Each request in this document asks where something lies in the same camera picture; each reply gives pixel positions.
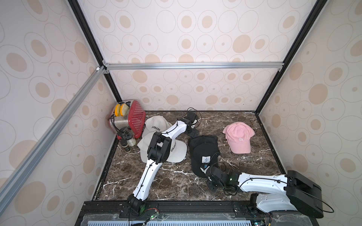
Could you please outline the black cap with white label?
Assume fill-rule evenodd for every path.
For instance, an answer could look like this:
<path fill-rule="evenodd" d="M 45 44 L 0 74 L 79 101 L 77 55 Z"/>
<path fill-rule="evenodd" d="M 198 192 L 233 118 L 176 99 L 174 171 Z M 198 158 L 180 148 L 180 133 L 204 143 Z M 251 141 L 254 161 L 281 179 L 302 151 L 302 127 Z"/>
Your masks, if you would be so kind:
<path fill-rule="evenodd" d="M 210 166 L 217 166 L 218 157 L 220 155 L 221 155 L 221 152 L 214 154 L 212 157 L 202 156 L 201 160 L 190 157 L 191 158 L 191 168 L 192 168 L 193 173 L 200 178 L 206 178 L 206 170 Z"/>

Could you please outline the pink LA cap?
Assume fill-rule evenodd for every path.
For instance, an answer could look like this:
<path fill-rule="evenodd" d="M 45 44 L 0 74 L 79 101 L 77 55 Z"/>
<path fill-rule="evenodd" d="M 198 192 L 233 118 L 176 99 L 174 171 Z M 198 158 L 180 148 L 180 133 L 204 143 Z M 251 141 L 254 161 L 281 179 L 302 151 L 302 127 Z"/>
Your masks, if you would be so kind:
<path fill-rule="evenodd" d="M 251 153 L 250 140 L 255 135 L 254 130 L 243 122 L 235 122 L 223 129 L 223 134 L 230 150 L 235 154 Z"/>

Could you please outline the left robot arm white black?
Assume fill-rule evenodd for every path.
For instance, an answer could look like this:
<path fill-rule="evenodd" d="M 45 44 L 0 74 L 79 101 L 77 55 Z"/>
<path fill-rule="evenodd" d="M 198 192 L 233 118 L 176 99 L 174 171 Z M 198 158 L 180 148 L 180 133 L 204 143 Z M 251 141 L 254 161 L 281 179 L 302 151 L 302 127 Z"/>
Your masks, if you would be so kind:
<path fill-rule="evenodd" d="M 189 137 L 198 135 L 198 130 L 195 128 L 198 119 L 196 112 L 188 111 L 177 118 L 173 125 L 158 116 L 146 121 L 147 134 L 143 135 L 138 143 L 143 159 L 146 160 L 146 167 L 135 190 L 127 198 L 130 210 L 138 216 L 145 212 L 150 187 L 162 164 L 179 163 L 184 160 L 187 145 L 176 138 L 184 133 Z"/>

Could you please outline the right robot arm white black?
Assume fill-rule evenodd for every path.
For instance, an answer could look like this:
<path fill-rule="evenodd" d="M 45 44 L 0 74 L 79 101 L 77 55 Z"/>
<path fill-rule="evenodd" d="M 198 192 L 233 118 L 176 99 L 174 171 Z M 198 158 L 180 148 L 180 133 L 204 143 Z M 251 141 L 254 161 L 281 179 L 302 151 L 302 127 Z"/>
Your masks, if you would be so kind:
<path fill-rule="evenodd" d="M 279 176 L 227 174 L 207 165 L 201 171 L 213 191 L 221 188 L 227 195 L 251 192 L 250 205 L 261 212 L 298 211 L 310 218 L 324 217 L 321 187 L 297 171 Z"/>

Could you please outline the white cap back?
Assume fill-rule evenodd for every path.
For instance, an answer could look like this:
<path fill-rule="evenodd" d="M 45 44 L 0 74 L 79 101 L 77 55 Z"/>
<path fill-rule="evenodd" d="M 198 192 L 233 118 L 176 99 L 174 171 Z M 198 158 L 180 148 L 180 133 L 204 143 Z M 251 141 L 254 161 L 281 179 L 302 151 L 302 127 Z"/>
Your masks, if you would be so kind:
<path fill-rule="evenodd" d="M 141 137 L 145 137 L 152 132 L 166 131 L 171 126 L 172 124 L 169 123 L 163 116 L 153 116 L 145 121 L 145 127 Z"/>

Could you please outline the clear bottle black cap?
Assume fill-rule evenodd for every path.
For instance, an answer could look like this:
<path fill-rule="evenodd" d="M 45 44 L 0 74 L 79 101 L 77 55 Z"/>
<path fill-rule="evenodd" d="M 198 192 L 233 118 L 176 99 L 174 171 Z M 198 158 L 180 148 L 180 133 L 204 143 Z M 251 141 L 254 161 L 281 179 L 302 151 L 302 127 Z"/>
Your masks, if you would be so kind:
<path fill-rule="evenodd" d="M 133 131 L 128 127 L 121 128 L 121 137 L 127 142 L 129 147 L 136 146 L 137 142 L 134 138 Z"/>

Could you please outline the yellow sponge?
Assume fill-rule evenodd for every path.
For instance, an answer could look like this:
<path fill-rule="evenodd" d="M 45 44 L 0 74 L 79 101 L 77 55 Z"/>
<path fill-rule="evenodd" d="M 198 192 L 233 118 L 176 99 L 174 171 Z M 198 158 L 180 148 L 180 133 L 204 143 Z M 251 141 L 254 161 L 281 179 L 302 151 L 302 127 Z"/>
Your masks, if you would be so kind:
<path fill-rule="evenodd" d="M 129 112 L 129 106 L 125 103 L 122 104 L 117 104 L 115 106 L 115 110 L 114 110 L 114 115 L 115 117 L 119 117 L 119 116 L 126 116 Z"/>

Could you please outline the metal rack container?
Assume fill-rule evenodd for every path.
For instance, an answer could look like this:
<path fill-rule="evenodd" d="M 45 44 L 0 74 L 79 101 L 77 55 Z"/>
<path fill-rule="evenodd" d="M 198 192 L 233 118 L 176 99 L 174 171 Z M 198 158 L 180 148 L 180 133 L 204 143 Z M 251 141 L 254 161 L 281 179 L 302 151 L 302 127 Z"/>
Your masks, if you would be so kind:
<path fill-rule="evenodd" d="M 127 104 L 129 107 L 131 105 L 131 101 L 120 102 L 120 104 L 122 104 L 122 103 Z M 128 114 L 126 116 L 123 116 L 123 117 L 122 116 L 115 117 L 114 110 L 115 110 L 115 107 L 111 111 L 111 115 L 108 118 L 108 124 L 110 125 L 110 127 L 114 131 L 114 133 L 117 133 L 118 130 L 120 130 L 123 127 L 128 127 L 129 128 Z"/>

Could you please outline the small dark bottle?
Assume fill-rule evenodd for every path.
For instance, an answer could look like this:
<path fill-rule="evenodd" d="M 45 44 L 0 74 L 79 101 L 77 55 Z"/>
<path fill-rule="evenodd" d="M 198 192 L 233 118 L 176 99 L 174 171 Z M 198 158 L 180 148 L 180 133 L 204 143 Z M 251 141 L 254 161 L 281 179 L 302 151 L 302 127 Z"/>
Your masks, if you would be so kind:
<path fill-rule="evenodd" d="M 122 139 L 119 140 L 119 142 L 120 142 L 122 148 L 125 150 L 126 153 L 129 153 L 131 151 L 131 149 L 130 149 L 128 143 L 127 143 L 127 140 L 122 138 Z"/>

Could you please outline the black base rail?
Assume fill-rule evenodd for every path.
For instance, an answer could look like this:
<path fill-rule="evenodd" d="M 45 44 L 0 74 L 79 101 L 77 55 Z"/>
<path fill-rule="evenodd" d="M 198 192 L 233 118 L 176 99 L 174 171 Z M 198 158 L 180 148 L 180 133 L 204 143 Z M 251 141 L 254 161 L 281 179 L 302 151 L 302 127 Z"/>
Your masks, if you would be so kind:
<path fill-rule="evenodd" d="M 247 201 L 153 201 L 138 216 L 122 201 L 89 201 L 77 226 L 316 226 L 296 211 L 259 213 Z"/>

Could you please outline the horizontal aluminium rail back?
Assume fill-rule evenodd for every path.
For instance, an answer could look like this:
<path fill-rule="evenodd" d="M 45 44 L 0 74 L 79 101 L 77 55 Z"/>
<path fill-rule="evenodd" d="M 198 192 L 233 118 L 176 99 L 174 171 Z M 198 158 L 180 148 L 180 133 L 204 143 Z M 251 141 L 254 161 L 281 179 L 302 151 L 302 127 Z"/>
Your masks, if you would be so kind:
<path fill-rule="evenodd" d="M 204 63 L 105 63 L 105 71 L 167 71 L 167 70 L 223 70 L 223 69 L 281 69 L 283 62 L 204 62 Z"/>

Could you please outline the black frame post left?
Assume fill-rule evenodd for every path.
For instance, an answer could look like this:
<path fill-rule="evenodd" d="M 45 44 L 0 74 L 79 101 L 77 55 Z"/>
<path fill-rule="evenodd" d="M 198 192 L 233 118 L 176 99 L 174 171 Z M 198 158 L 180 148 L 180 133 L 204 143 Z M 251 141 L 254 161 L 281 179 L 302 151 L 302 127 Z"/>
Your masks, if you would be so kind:
<path fill-rule="evenodd" d="M 121 102 L 122 98 L 118 92 L 118 89 L 116 88 L 116 84 L 115 84 L 111 74 L 109 73 L 109 71 L 107 70 L 107 67 L 104 64 L 103 55 L 102 55 L 100 48 L 93 36 L 93 33 L 87 23 L 87 20 L 85 18 L 85 15 L 81 9 L 79 2 L 76 0 L 67 0 L 67 3 L 70 5 L 70 8 L 85 36 L 85 39 L 87 40 L 87 42 L 90 46 L 90 49 L 91 49 L 93 55 L 95 56 L 97 63 L 99 64 L 99 66 L 104 66 L 104 68 L 106 69 L 104 77 L 112 91 L 114 98 L 116 99 L 116 102 Z"/>

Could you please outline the black frame post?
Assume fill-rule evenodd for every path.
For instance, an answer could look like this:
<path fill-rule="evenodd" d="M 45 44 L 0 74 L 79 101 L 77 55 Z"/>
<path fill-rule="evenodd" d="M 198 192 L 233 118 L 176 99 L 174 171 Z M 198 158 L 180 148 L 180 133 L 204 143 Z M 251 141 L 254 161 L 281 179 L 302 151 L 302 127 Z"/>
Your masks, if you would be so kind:
<path fill-rule="evenodd" d="M 302 43 L 306 39 L 309 32 L 312 30 L 313 25 L 315 24 L 318 16 L 321 14 L 324 7 L 327 5 L 327 0 L 318 0 L 313 5 L 313 8 L 311 12 L 308 14 L 305 22 L 302 24 L 302 27 L 296 36 L 294 42 L 291 45 L 290 50 L 288 51 L 286 57 L 283 60 L 284 65 L 282 68 L 275 74 L 273 80 L 271 81 L 271 84 L 269 85 L 265 95 L 263 96 L 260 104 L 255 110 L 255 115 L 260 115 L 263 108 L 266 106 L 266 103 L 270 99 L 272 93 L 276 89 L 278 83 L 282 79 L 284 73 L 286 72 L 288 66 L 294 59 L 295 55 L 297 54 L 299 48 L 301 47 Z"/>
<path fill-rule="evenodd" d="M 97 63 L 99 64 L 99 66 L 104 66 L 104 68 L 106 69 L 104 77 L 112 91 L 114 98 L 116 99 L 116 102 L 121 102 L 122 98 L 118 92 L 118 89 L 116 88 L 116 84 L 115 84 L 111 74 L 109 73 L 109 71 L 107 70 L 107 67 L 104 64 L 103 55 L 102 55 L 100 48 L 93 36 L 93 33 L 87 23 L 87 20 L 85 18 L 85 15 L 81 9 L 79 2 L 76 0 L 67 0 L 67 3 L 70 5 L 70 8 L 85 36 L 85 39 L 87 40 L 87 42 L 90 46 L 90 49 L 91 49 L 93 55 L 95 56 Z"/>

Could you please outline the black frame post right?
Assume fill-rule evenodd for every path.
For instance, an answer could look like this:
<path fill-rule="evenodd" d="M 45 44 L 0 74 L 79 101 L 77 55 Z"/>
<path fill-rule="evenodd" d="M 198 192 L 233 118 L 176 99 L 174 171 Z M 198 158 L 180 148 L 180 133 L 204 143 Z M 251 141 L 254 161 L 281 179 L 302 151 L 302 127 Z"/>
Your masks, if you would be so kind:
<path fill-rule="evenodd" d="M 284 73 L 286 72 L 288 66 L 294 59 L 295 55 L 297 54 L 299 48 L 301 47 L 302 43 L 306 39 L 309 32 L 312 30 L 313 25 L 315 24 L 318 16 L 321 14 L 324 7 L 327 5 L 327 0 L 318 0 L 313 5 L 313 8 L 311 12 L 308 14 L 305 22 L 302 24 L 302 27 L 296 36 L 294 42 L 291 45 L 290 50 L 288 51 L 286 57 L 283 60 L 284 65 L 282 68 L 275 74 L 273 80 L 271 81 L 271 84 L 269 85 L 265 95 L 263 96 L 260 104 L 255 110 L 255 115 L 260 115 L 263 108 L 266 106 L 266 103 L 270 99 L 272 93 L 276 89 L 278 83 L 282 79 Z"/>

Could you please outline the aluminium rail left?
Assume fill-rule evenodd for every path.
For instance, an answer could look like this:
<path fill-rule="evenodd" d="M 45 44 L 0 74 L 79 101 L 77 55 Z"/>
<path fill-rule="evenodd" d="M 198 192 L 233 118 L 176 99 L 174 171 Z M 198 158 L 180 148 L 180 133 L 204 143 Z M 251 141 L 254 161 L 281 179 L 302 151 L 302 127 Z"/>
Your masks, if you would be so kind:
<path fill-rule="evenodd" d="M 59 114 L 58 118 L 45 132 L 42 138 L 32 148 L 31 152 L 21 162 L 19 167 L 14 171 L 11 177 L 1 188 L 1 214 L 7 209 L 12 200 L 15 198 L 23 184 L 30 177 L 34 169 L 42 160 L 48 149 L 54 143 L 58 135 L 64 129 L 75 111 L 85 100 L 90 90 L 105 73 L 105 66 L 99 66 L 94 73 L 88 78 L 86 83 L 79 89 L 73 99 L 68 103 L 65 109 Z"/>

